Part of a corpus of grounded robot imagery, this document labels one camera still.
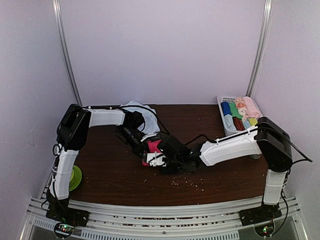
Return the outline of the magenta pink towel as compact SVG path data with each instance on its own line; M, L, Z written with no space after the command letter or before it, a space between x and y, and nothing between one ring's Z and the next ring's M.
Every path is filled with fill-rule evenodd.
M144 152L142 156L142 165L143 166L149 166L146 162L147 160L147 154L148 153L161 153L161 151L158 149L158 144L161 142L161 140L155 140L155 141L147 141L147 147L148 149Z

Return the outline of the white plastic basket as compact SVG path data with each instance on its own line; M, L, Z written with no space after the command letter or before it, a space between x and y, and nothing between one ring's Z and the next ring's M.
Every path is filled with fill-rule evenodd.
M257 104L249 96L217 96L223 129L226 136L243 131L254 124L263 115Z

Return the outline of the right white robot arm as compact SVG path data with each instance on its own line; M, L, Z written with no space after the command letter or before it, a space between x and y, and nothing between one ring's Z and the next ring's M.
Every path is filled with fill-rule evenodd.
M170 167L196 171L218 163L252 155L262 155L268 171L263 205L256 210L259 220L268 220L281 198L287 172L293 165L290 136L267 117L258 119L255 126L227 137L207 140L189 148L176 137L163 138L157 148Z

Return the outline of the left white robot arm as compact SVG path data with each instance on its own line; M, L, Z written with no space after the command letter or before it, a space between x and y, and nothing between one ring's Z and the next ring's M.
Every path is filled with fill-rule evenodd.
M161 140L159 129L146 131L147 123L141 110L143 106L110 107L79 106L71 104L57 127L56 146L53 150L56 160L52 167L53 177L49 187L49 196L56 201L69 198L70 180L73 166L80 150L85 146L89 128L98 126L116 126L116 131L131 146L132 152L151 167L165 167L165 157L157 148Z

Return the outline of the dark red rolled towel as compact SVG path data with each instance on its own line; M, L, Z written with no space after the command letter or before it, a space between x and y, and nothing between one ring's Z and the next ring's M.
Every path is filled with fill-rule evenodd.
M242 120L239 119L238 117L234 116L234 117L232 118L232 120L233 120L233 124L234 124L234 126L235 126L235 129L236 129L237 131L244 131L244 130L246 129L245 126L244 126L244 124L243 124L243 122L242 122Z

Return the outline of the green rolled towel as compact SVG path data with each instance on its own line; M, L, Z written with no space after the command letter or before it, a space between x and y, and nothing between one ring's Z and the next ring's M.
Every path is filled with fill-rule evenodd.
M236 108L236 104L234 102L229 102L229 108L230 108L230 112L232 117L236 117L240 120L242 120L242 115L239 114L238 109Z

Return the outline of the cream patterned mug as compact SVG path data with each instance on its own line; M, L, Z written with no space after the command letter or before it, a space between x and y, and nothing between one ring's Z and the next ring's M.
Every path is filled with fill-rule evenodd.
M250 155L250 157L251 157L252 159L257 160L257 159L259 159L261 156L260 156L259 154L252 154L252 155Z

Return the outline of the yellow rolled towel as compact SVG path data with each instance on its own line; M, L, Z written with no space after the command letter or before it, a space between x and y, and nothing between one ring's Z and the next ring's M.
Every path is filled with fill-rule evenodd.
M258 124L258 119L257 119L257 118L254 118L254 117L249 118L248 121L249 121L249 123L250 123L251 126L255 126L255 125Z

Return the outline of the cartoon print rolled towel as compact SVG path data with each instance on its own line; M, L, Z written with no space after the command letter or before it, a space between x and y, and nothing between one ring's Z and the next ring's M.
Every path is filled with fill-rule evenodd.
M243 118L247 118L248 117L248 109L247 106L243 100L243 98L241 97L237 97L234 101L235 106L239 112L240 115L242 115Z

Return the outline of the light pink rolled towel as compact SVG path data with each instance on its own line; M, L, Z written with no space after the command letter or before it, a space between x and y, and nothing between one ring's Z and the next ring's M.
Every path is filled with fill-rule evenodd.
M247 108L247 116L258 119L260 117L260 111L257 109L254 101L249 96L243 97L243 101Z

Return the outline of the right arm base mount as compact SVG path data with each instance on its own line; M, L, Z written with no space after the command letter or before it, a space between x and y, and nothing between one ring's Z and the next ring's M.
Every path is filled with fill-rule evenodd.
M272 221L282 216L279 204L267 205L240 210L238 212L242 226L255 225L263 222Z

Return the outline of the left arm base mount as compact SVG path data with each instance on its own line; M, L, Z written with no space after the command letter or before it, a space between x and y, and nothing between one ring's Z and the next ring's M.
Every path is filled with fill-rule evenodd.
M89 215L90 213L86 210L50 205L45 216L74 227L86 227Z

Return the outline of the left aluminium post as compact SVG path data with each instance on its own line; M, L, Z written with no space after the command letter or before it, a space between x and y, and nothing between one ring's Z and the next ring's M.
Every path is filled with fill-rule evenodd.
M64 29L64 23L63 23L63 16L62 16L62 10L61 10L61 1L60 0L53 0L52 1L53 6L53 13L55 17L55 22L57 26L59 41L60 41L60 47L62 50L62 57L64 66L67 73L67 79L71 87L72 94L75 98L75 101L78 105L82 106L82 100L80 96L80 92L76 83L71 57L68 50L68 44L66 39L66 33Z

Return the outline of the aluminium post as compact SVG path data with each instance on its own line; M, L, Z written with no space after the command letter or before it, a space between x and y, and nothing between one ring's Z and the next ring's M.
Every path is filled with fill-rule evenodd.
M263 8L263 15L260 27L260 33L257 43L256 54L253 62L253 67L246 91L246 95L254 98L258 82L260 79L260 74L263 65L263 57L265 51L267 49L269 34L270 34L270 27L272 21L272 10L273 10L274 1L273 0L265 0L264 1L264 8Z
M62 16L62 10L61 10L61 1L60 0L53 0L52 1L53 6L53 13L55 17L55 22L57 26L59 41L60 41L60 47L62 50L62 57L64 66L67 73L67 79L71 87L72 94L75 98L75 101L78 105L82 106L82 100L80 96L80 92L76 83L71 57L68 50L68 44L66 39L66 33L64 29L64 23L63 23L63 16Z

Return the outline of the right aluminium post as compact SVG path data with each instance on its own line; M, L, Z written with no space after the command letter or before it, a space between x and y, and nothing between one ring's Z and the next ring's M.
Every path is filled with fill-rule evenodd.
M265 51L267 49L269 34L270 34L270 27L272 21L272 10L273 10L274 1L273 0L265 0L264 1L264 8L263 8L263 15L260 27L260 33L257 43L256 54L253 62L253 67L246 91L246 95L254 98L258 82L260 79L260 74L263 65L263 57Z

